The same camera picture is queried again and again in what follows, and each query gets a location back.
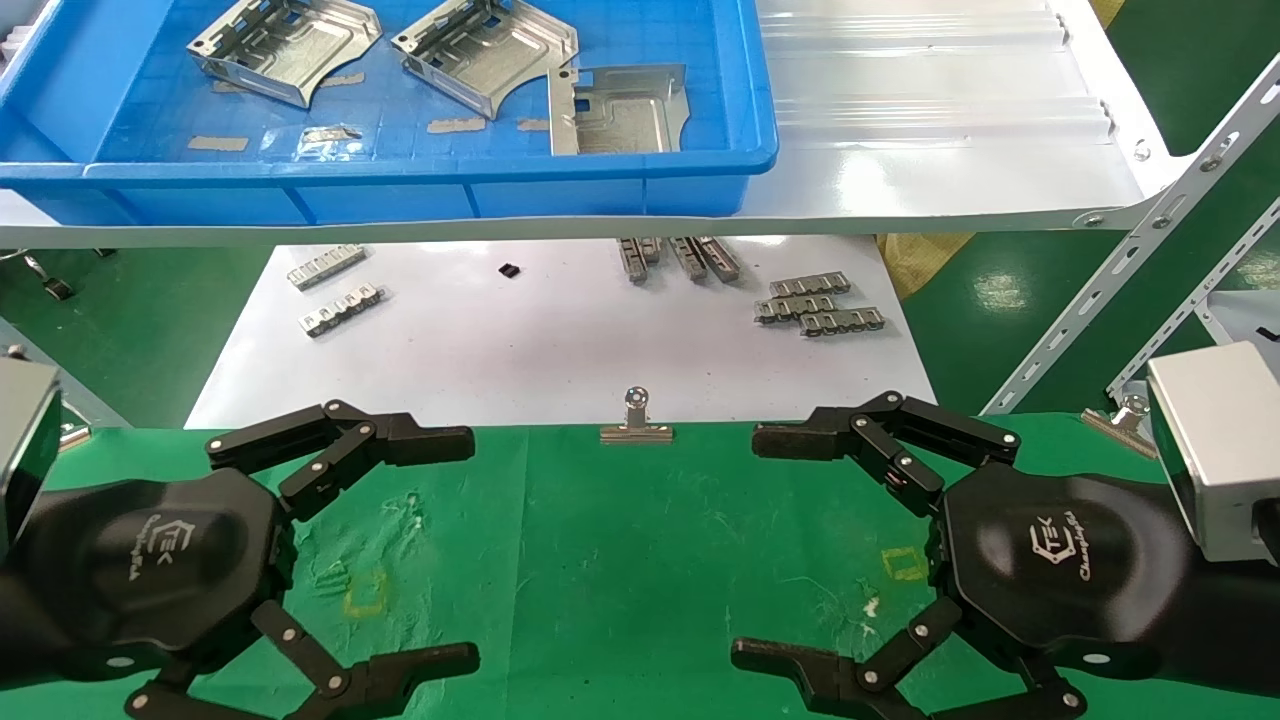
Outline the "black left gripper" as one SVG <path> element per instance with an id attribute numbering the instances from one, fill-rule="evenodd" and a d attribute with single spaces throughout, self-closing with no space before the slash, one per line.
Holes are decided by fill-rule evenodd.
<path id="1" fill-rule="evenodd" d="M 468 427 L 426 428 L 408 413 L 330 400 L 214 437 L 206 454 L 216 471 L 202 478 L 42 495 L 20 533 L 20 680 L 108 682 L 165 667 L 128 698 L 128 717 L 261 719 L 189 694 L 196 671 L 224 667 L 260 634 L 314 687 L 287 719 L 398 717 L 422 683 L 479 670 L 476 644 L 342 667 L 276 602 L 297 557 L 287 516 L 312 520 L 381 464 L 475 452 Z M 247 477 L 302 457 L 278 486 L 280 502 Z"/>

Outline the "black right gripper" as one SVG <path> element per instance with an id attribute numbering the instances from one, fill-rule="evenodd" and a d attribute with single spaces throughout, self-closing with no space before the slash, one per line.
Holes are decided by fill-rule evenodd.
<path id="1" fill-rule="evenodd" d="M 1100 474 L 1019 471 L 1007 465 L 1020 445 L 897 391 L 817 407 L 799 423 L 758 424 L 758 457 L 850 459 L 915 516 L 938 515 L 940 592 L 951 600 L 929 603 L 863 662 L 737 638 L 732 665 L 790 679 L 809 711 L 844 719 L 1079 719 L 1084 694 L 1048 664 L 1156 676 L 1169 655 L 1167 615 L 1197 555 L 1171 492 Z M 945 491 L 918 450 L 979 469 Z M 956 629 L 996 666 L 1015 664 L 1024 692 L 932 714 L 911 705 L 899 683 Z"/>

